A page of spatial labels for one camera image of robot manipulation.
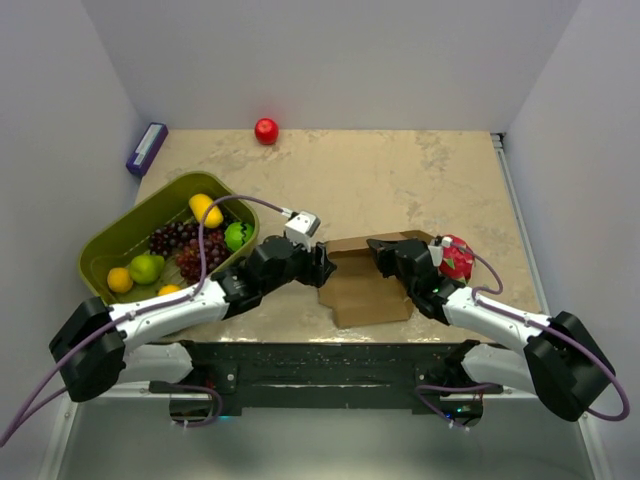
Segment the brown cardboard box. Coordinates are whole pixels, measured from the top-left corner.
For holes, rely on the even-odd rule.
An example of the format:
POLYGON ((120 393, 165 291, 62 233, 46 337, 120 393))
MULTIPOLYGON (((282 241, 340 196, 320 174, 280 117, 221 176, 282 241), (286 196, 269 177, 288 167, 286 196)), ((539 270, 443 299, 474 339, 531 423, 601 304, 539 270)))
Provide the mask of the brown cardboard box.
POLYGON ((332 311, 334 324, 340 329, 406 321, 414 311, 400 281, 384 278, 378 271, 375 255, 366 243, 369 238, 418 239, 425 243, 433 239, 423 231, 408 230, 327 242, 329 259, 337 270, 319 289, 318 298, 332 311))

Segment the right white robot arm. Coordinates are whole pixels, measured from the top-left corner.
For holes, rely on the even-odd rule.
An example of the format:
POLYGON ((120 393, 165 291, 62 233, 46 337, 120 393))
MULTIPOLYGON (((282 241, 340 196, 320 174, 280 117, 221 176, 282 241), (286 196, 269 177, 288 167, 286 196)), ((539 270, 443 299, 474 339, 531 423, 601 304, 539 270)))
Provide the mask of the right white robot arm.
POLYGON ((378 271, 394 277, 425 317, 488 339, 470 342, 445 369, 459 393, 504 386, 534 394, 557 417, 576 421, 608 386, 613 366, 581 321, 566 311, 549 317, 495 301, 500 288, 469 287, 444 275, 447 248, 466 252, 450 236, 367 242, 378 271))

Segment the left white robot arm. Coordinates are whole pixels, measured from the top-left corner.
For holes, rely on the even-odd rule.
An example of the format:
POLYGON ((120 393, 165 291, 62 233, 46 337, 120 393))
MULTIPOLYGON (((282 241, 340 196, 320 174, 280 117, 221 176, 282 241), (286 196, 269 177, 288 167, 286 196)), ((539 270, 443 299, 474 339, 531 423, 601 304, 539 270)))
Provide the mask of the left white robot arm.
POLYGON ((320 288, 337 266, 322 242, 307 249, 271 236, 250 255, 175 294, 105 304, 81 302, 49 343, 72 401, 92 400, 123 380, 125 357, 187 327, 230 319, 260 305, 263 297, 298 282, 320 288))

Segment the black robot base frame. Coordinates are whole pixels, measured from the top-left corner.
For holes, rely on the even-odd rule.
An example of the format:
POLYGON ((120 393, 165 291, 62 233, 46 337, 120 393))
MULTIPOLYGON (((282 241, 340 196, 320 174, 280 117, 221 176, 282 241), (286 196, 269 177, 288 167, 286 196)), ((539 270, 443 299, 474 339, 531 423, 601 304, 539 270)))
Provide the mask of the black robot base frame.
POLYGON ((478 341, 454 343, 201 343, 155 344, 122 372, 121 382, 145 382, 172 397, 178 421, 201 421, 251 409, 408 410, 469 427, 482 416, 484 394, 502 389, 474 381, 462 369, 478 341))

